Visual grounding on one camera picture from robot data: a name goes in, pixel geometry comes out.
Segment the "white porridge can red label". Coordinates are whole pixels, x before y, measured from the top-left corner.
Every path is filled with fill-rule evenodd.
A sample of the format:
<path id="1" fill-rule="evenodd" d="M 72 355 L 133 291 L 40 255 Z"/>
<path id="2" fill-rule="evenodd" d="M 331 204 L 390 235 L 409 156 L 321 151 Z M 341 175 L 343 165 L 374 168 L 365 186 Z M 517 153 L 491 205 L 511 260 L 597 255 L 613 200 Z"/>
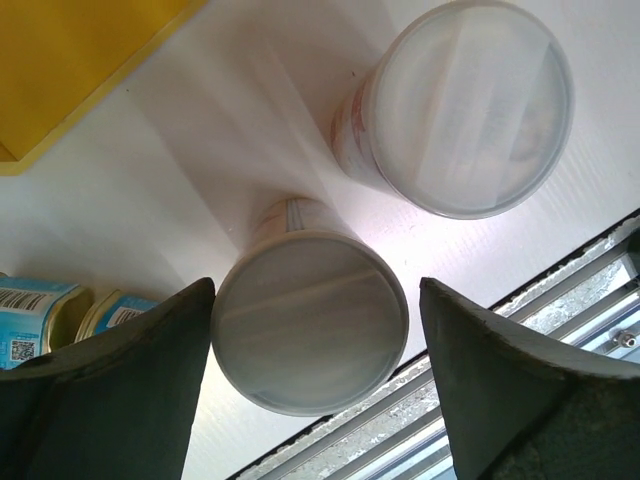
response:
<path id="1" fill-rule="evenodd" d="M 351 178 L 455 219 L 530 197 L 567 143 L 568 60 L 534 15 L 505 1 L 451 1 L 411 23 L 332 119 Z"/>

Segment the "yellow wooden shelf cabinet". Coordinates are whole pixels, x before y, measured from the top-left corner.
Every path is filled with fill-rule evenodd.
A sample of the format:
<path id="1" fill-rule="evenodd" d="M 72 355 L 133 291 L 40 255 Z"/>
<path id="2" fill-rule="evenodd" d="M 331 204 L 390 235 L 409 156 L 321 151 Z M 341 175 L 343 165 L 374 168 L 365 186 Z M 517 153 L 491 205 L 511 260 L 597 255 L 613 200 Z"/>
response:
<path id="1" fill-rule="evenodd" d="M 2 175 L 26 171 L 203 5 L 2 2 Z"/>

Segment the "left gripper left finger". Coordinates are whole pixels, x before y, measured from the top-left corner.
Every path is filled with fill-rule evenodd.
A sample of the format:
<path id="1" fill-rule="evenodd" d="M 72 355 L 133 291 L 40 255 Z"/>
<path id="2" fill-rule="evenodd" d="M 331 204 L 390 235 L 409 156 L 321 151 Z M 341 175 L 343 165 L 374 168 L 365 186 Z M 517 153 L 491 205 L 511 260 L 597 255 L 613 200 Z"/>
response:
<path id="1" fill-rule="evenodd" d="M 210 349 L 208 277 L 1 373 L 4 479 L 179 479 Z"/>

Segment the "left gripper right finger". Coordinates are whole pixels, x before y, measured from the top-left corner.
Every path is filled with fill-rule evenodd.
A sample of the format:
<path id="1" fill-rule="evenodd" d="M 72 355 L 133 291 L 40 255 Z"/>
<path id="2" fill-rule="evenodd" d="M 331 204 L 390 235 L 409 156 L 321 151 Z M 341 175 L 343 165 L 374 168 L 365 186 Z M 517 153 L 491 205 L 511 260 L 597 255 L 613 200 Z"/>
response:
<path id="1" fill-rule="evenodd" d="M 460 479 L 636 479 L 639 367 L 424 278 L 420 311 Z"/>

